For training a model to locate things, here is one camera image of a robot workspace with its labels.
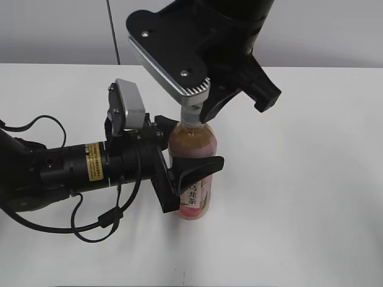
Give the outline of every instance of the black cable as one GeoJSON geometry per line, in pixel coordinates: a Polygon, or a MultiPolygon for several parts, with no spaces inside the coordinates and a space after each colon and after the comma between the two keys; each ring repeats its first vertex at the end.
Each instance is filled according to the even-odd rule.
{"type": "Polygon", "coordinates": [[[121,65],[120,53],[118,52],[117,40],[115,39],[114,24],[113,24],[113,18],[112,18],[112,12],[111,12],[111,9],[110,9],[109,0],[107,0],[107,7],[108,7],[108,15],[109,15],[110,28],[112,30],[112,38],[113,38],[113,44],[114,44],[115,57],[117,58],[117,64],[121,65]]]}
{"type": "Polygon", "coordinates": [[[29,130],[41,118],[49,118],[50,120],[53,120],[62,129],[62,131],[64,132],[64,140],[61,147],[63,148],[66,144],[66,131],[64,129],[64,126],[60,123],[60,121],[50,115],[40,115],[39,117],[36,117],[33,121],[31,121],[29,124],[22,127],[7,127],[3,121],[0,121],[0,129],[6,130],[7,132],[13,132],[13,133],[25,132],[29,130]]]}
{"type": "MultiPolygon", "coordinates": [[[[30,229],[45,232],[45,233],[54,233],[54,234],[70,234],[73,233],[73,230],[71,228],[56,228],[56,227],[46,227],[42,225],[35,224],[33,222],[28,221],[25,218],[22,218],[20,215],[18,215],[15,211],[13,211],[7,204],[1,204],[0,208],[13,220],[18,222],[19,224],[28,227],[30,229]]],[[[99,227],[100,224],[98,222],[89,224],[87,226],[78,227],[78,232],[84,232],[89,231],[92,229],[95,229],[99,227]]]]}
{"type": "Polygon", "coordinates": [[[122,187],[122,184],[124,183],[124,177],[122,176],[120,178],[120,181],[118,182],[118,186],[117,186],[117,201],[115,203],[115,208],[114,208],[114,222],[113,222],[113,226],[112,226],[112,229],[110,230],[109,234],[106,235],[105,237],[101,238],[101,239],[96,239],[96,240],[92,240],[92,239],[88,239],[84,236],[82,236],[78,229],[76,228],[75,226],[75,222],[74,222],[74,219],[75,219],[75,216],[76,216],[76,213],[77,213],[77,210],[80,208],[81,204],[83,203],[83,200],[84,200],[84,197],[81,193],[76,193],[75,196],[80,196],[80,201],[77,203],[76,207],[74,208],[73,212],[72,212],[72,215],[71,215],[71,228],[73,230],[73,233],[74,235],[76,235],[76,237],[86,243],[98,243],[98,242],[101,242],[101,241],[104,241],[106,240],[107,238],[109,238],[117,229],[118,229],[118,226],[120,225],[120,216],[118,214],[119,212],[119,202],[120,202],[120,196],[121,196],[121,187],[122,187]]]}
{"type": "Polygon", "coordinates": [[[121,207],[121,211],[122,212],[124,212],[126,209],[128,209],[128,207],[132,204],[132,202],[134,201],[134,199],[137,196],[139,187],[141,185],[141,181],[142,181],[142,163],[141,163],[141,156],[139,154],[138,147],[136,147],[136,156],[137,156],[137,168],[138,168],[137,169],[137,174],[136,174],[136,184],[135,184],[135,186],[133,188],[132,194],[130,195],[129,199],[121,207]]]}

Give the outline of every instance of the white wall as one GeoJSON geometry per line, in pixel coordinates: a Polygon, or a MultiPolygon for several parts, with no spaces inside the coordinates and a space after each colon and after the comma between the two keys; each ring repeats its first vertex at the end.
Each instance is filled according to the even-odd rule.
{"type": "MultiPolygon", "coordinates": [[[[110,0],[122,64],[125,20],[171,0],[110,0]]],[[[383,1],[275,0],[255,54],[263,66],[383,68],[383,1]]],[[[105,0],[1,0],[0,62],[115,64],[105,0]]]]}
{"type": "Polygon", "coordinates": [[[104,0],[0,0],[0,63],[116,64],[104,0]]]}

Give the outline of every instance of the screw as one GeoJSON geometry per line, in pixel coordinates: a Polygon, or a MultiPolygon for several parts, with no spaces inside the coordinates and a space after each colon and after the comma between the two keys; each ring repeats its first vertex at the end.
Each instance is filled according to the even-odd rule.
{"type": "Polygon", "coordinates": [[[183,70],[183,71],[181,72],[181,76],[182,76],[182,77],[187,77],[187,76],[189,76],[189,72],[188,72],[187,70],[183,70]]]}

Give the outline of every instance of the bottle label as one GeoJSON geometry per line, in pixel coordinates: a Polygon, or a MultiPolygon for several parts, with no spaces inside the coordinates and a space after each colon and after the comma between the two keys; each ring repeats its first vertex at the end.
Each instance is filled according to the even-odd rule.
{"type": "Polygon", "coordinates": [[[183,195],[181,195],[181,205],[190,208],[199,208],[202,196],[202,181],[193,184],[183,195]]]}

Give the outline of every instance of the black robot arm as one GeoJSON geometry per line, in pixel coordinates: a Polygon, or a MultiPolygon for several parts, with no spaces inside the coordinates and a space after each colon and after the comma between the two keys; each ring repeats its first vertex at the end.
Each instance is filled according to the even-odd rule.
{"type": "MultiPolygon", "coordinates": [[[[121,177],[122,184],[136,181],[139,171],[139,180],[152,181],[166,213],[179,209],[180,195],[189,186],[223,168],[222,157],[175,157],[168,169],[162,151],[168,148],[178,122],[158,116],[152,123],[143,105],[135,103],[141,98],[137,98],[134,83],[117,80],[109,90],[105,142],[47,149],[40,143],[12,138],[0,129],[2,204],[15,212],[32,211],[71,194],[116,186],[121,177]]],[[[2,128],[12,130],[5,124],[2,128]]]]}
{"type": "Polygon", "coordinates": [[[254,43],[273,0],[176,0],[152,13],[131,14],[130,41],[150,74],[182,105],[203,103],[213,119],[241,91],[258,111],[281,91],[253,57],[254,43]]]}

